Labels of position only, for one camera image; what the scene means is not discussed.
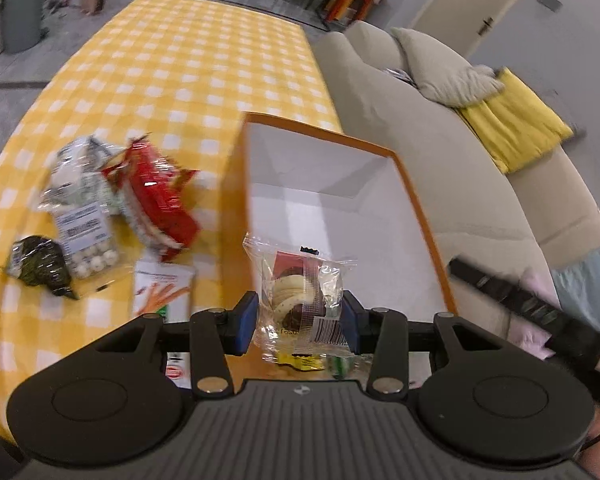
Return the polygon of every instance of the white paper label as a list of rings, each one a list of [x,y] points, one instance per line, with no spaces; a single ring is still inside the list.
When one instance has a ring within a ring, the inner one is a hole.
[[[107,218],[97,202],[55,217],[66,257],[111,238]]]

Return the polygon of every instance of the snack package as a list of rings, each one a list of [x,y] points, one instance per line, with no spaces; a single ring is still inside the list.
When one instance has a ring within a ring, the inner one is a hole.
[[[133,316],[157,312],[167,323],[189,320],[193,276],[190,267],[139,260],[134,280]],[[188,353],[168,352],[165,374],[179,388],[191,388]]]
[[[288,365],[299,372],[318,372],[325,369],[325,357],[319,355],[293,355],[276,354],[276,362],[280,365]]]
[[[120,214],[120,206],[100,168],[124,148],[95,136],[77,137],[56,155],[49,183],[40,195],[38,209],[60,214],[91,202],[106,214]]]
[[[180,201],[195,173],[163,157],[146,137],[133,140],[121,162],[102,170],[117,190],[126,221],[164,262],[188,248],[200,230]]]
[[[305,248],[311,252],[283,250],[250,234],[243,245],[262,279],[254,341],[263,358],[351,355],[339,319],[342,276],[355,261],[325,260]]]
[[[96,280],[93,288],[110,279],[109,271],[119,266],[122,258],[100,204],[92,202],[54,215],[54,221],[71,274],[80,280]]]
[[[46,285],[54,296],[78,300],[62,247],[43,236],[28,236],[14,243],[4,271],[27,286]]]

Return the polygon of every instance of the dark green snack bag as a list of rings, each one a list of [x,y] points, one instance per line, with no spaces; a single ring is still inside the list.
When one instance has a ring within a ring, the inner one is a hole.
[[[60,245],[43,236],[28,236],[11,247],[5,272],[25,285],[46,285],[54,296],[78,300]]]

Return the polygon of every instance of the barcode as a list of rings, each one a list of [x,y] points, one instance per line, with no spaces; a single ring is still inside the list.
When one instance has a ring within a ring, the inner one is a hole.
[[[99,218],[93,218],[91,220],[87,220],[84,224],[80,224],[76,227],[71,227],[66,230],[66,236],[69,238],[74,238],[77,235],[82,234],[86,231],[91,231],[93,228],[100,225]]]
[[[327,345],[347,344],[347,340],[340,330],[340,321],[327,317],[314,317],[314,325],[311,327],[310,340],[312,343],[322,343]]]

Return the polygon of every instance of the label with carrot image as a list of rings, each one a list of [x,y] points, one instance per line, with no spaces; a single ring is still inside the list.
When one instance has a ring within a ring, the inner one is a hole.
[[[133,316],[155,312],[170,323],[188,320],[192,279],[190,267],[139,260],[136,263]]]

